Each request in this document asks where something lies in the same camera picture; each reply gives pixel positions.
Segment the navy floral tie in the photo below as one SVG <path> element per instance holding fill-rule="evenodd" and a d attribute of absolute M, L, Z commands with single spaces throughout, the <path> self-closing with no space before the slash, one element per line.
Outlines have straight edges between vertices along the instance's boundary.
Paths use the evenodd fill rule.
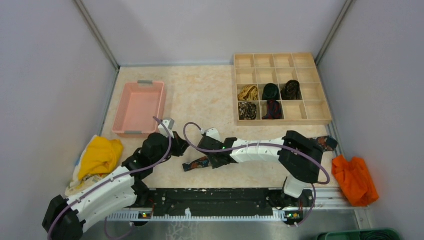
<path fill-rule="evenodd" d="M 309 138 L 309 140 L 316 143 L 324 152 L 333 152 L 337 149 L 339 143 L 336 139 L 331 137 L 330 135 L 326 136 L 318 136 L 318 137 L 312 137 Z M 207 156 L 198 158 L 190 163 L 183 163 L 183 171 L 189 172 L 195 169 L 202 169 L 211 167 L 212 164 L 210 163 L 210 160 Z"/>

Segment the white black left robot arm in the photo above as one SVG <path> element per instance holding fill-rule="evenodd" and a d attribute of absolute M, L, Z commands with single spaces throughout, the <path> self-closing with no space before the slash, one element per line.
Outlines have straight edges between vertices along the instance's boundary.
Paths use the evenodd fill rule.
<path fill-rule="evenodd" d="M 149 188 L 143 180 L 153 173 L 153 168 L 181 157 L 189 147 L 186 140 L 173 131 L 168 137 L 152 133 L 121 166 L 107 177 L 81 191 L 63 197 L 54 197 L 47 208 L 42 227 L 49 240 L 79 240 L 97 222 L 123 208 L 149 203 Z"/>

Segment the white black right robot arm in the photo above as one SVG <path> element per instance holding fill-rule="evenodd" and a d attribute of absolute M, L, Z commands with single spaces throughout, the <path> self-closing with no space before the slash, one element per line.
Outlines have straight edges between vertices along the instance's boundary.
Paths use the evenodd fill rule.
<path fill-rule="evenodd" d="M 281 164 L 289 173 L 281 193 L 287 206 L 295 206 L 304 189 L 318 182 L 324 154 L 315 141 L 293 130 L 280 138 L 251 141 L 236 137 L 219 141 L 204 133 L 196 149 L 208 156 L 213 168 L 248 162 Z"/>

